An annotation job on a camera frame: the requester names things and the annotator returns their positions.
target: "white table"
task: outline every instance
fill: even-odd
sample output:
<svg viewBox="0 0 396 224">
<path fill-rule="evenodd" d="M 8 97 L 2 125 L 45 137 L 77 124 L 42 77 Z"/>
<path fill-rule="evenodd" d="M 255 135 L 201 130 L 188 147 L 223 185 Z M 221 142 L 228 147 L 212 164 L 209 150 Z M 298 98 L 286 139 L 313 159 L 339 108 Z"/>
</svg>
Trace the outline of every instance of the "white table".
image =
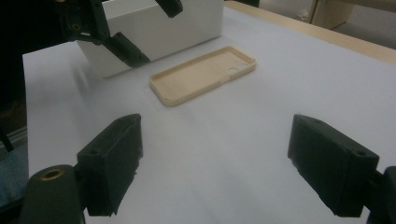
<svg viewBox="0 0 396 224">
<path fill-rule="evenodd" d="M 224 46 L 252 73 L 165 107 L 149 77 Z M 76 154 L 111 121 L 142 115 L 144 158 L 111 218 L 98 223 L 365 223 L 335 217 L 287 158 L 292 117 L 329 123 L 396 164 L 394 65 L 225 8 L 222 36 L 101 79 L 76 43 L 24 55 L 30 175 Z"/>
</svg>

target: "black mechanical part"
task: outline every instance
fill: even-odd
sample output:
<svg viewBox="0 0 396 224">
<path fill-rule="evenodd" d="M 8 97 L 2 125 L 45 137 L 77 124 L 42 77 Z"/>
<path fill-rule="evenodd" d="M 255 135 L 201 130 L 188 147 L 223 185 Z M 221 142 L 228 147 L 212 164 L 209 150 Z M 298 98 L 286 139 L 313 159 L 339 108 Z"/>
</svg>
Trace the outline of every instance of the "black mechanical part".
<svg viewBox="0 0 396 224">
<path fill-rule="evenodd" d="M 335 215 L 359 217 L 366 206 L 368 223 L 396 223 L 395 168 L 381 175 L 379 157 L 366 147 L 321 120 L 294 115 L 288 157 Z"/>
<path fill-rule="evenodd" d="M 149 58 L 121 32 L 110 35 L 100 0 L 49 0 L 59 14 L 64 37 L 103 45 L 130 67 L 149 63 Z M 179 0 L 156 0 L 173 18 L 183 10 Z"/>
<path fill-rule="evenodd" d="M 85 223 L 117 214 L 143 157 L 141 117 L 116 119 L 78 153 L 78 164 L 52 166 L 28 182 L 21 224 Z"/>
</svg>

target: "beige phone case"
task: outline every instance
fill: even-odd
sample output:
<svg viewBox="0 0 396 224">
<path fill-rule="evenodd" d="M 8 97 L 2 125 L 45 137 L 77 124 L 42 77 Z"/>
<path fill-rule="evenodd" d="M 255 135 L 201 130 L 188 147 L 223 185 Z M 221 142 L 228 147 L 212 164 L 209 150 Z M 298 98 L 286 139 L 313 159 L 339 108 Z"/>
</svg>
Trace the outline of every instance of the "beige phone case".
<svg viewBox="0 0 396 224">
<path fill-rule="evenodd" d="M 256 60 L 225 47 L 165 70 L 150 78 L 150 87 L 164 105 L 179 105 L 256 67 Z"/>
</svg>

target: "wooden edge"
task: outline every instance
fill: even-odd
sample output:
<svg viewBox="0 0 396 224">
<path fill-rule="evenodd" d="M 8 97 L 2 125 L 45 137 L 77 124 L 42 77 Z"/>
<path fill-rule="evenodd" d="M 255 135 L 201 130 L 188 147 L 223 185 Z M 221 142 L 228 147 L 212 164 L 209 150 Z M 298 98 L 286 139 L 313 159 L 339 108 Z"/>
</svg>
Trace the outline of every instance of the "wooden edge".
<svg viewBox="0 0 396 224">
<path fill-rule="evenodd" d="M 225 1 L 224 6 L 246 13 L 258 19 L 287 27 L 291 30 L 313 36 L 328 43 L 353 50 L 360 54 L 378 59 L 379 61 L 396 64 L 396 50 L 386 48 L 349 35 L 343 35 L 331 30 L 326 30 L 302 21 L 284 17 L 261 8 L 251 7 L 235 1 Z"/>
</svg>

